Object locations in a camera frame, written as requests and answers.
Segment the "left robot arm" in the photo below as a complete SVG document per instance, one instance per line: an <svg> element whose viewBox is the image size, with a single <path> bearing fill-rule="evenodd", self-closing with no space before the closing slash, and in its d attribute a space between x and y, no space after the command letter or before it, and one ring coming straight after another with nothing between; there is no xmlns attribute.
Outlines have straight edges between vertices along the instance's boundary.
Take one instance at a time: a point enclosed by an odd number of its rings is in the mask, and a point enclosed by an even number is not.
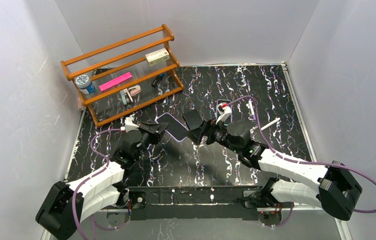
<svg viewBox="0 0 376 240"><path fill-rule="evenodd" d="M141 160L150 145L157 145L168 123L131 123L118 129L121 142L111 157L93 149L106 163L92 173L69 183L58 181L49 190L35 221L58 240L67 240L75 232L88 239L80 224L86 218L118 203L124 188L119 184Z"/></svg>

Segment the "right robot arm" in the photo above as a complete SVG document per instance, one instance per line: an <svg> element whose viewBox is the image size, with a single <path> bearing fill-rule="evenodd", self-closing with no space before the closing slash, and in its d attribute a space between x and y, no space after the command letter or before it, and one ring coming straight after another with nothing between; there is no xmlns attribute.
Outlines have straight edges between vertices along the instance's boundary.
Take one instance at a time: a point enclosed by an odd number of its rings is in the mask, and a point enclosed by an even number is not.
<svg viewBox="0 0 376 240"><path fill-rule="evenodd" d="M334 218L348 221L363 191L362 187L342 163L319 165L296 157L274 153L263 141L251 137L251 131L241 121L224 123L223 117L204 120L197 110L185 112L187 136L199 144L218 143L238 156L245 166L275 173L291 179L268 180L258 194L259 202L296 202L322 208Z"/></svg>

